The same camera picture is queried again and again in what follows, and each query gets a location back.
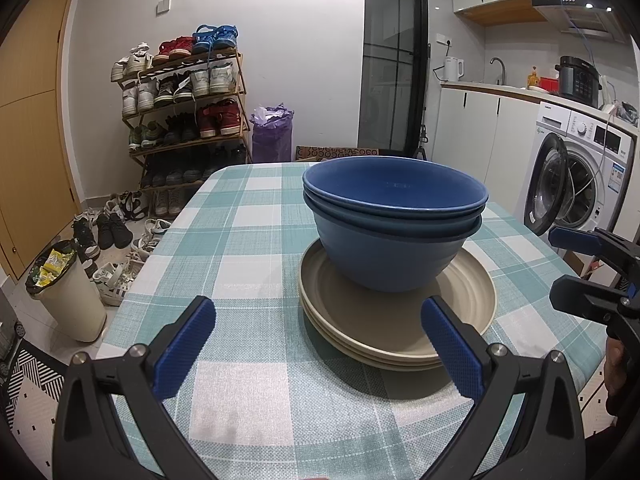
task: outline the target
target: range hood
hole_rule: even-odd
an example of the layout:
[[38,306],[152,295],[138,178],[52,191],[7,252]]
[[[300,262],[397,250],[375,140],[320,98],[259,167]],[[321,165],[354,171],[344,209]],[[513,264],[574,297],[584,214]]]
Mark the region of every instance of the range hood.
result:
[[629,41],[607,0],[531,0],[531,4],[560,32],[619,43]]

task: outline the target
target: blue sneaker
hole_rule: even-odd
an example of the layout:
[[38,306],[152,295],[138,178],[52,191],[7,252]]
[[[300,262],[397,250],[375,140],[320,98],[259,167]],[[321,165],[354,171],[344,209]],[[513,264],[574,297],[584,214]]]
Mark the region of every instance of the blue sneaker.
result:
[[214,37],[216,35],[216,27],[211,27],[211,25],[201,25],[198,27],[193,33],[193,54],[202,54],[203,52],[210,52],[213,49]]
[[238,46],[238,29],[235,25],[222,25],[216,30],[213,48],[236,48]]

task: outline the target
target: beige trash can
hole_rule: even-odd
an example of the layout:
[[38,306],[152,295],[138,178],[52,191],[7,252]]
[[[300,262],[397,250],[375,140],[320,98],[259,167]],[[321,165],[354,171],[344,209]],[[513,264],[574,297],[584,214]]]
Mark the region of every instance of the beige trash can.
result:
[[57,330],[87,343],[98,339],[107,311],[100,301],[97,288],[84,272],[80,258],[75,257],[71,267],[40,292],[34,294],[33,287],[27,290],[34,300],[42,302],[58,322]]

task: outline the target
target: faucet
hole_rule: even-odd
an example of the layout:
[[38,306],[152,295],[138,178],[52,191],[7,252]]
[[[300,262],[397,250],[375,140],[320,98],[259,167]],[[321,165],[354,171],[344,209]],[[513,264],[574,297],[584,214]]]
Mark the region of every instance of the faucet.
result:
[[498,85],[502,85],[504,86],[504,77],[505,77],[505,72],[506,70],[504,69],[504,63],[502,62],[502,60],[499,57],[494,57],[489,64],[494,64],[494,61],[499,61],[500,64],[502,65],[502,83],[500,83],[500,80],[498,79],[497,83]]

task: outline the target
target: washing machine door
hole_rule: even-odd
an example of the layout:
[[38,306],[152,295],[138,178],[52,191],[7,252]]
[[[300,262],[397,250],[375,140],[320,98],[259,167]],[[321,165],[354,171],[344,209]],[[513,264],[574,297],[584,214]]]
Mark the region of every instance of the washing machine door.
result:
[[564,141],[548,133],[533,165],[524,208],[524,225],[537,236],[543,235],[556,220],[564,200],[568,176],[568,157]]

